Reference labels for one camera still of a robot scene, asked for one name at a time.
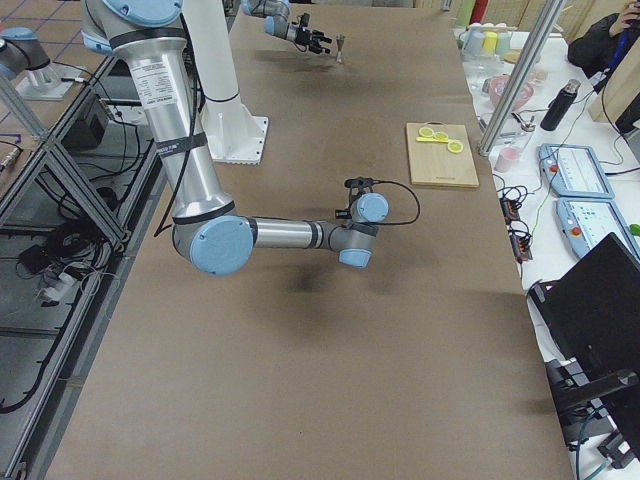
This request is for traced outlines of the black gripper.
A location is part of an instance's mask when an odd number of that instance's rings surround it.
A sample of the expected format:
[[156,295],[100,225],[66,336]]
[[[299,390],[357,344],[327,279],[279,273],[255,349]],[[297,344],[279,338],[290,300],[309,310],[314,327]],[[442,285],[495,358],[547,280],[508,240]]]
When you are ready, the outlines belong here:
[[321,42],[331,43],[332,39],[327,37],[322,31],[312,30],[310,33],[310,31],[304,26],[297,27],[294,41],[297,46],[307,48],[311,53],[317,55],[329,54],[330,49],[322,46],[320,44]]

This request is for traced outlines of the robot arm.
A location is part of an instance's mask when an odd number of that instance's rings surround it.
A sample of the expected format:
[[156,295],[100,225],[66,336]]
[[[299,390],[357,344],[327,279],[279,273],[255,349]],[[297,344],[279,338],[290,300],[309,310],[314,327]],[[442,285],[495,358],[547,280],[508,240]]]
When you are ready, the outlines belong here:
[[130,70],[171,185],[172,240],[197,269],[228,275],[257,247],[326,249],[363,268],[389,206],[356,178],[337,223],[240,216],[216,162],[256,163],[268,121],[243,105],[218,1],[86,1],[85,45]]
[[323,31],[309,27],[310,14],[303,12],[295,21],[289,20],[291,3],[285,0],[244,0],[245,15],[262,18],[266,34],[292,43],[299,51],[317,55],[330,54],[326,47],[332,40]]

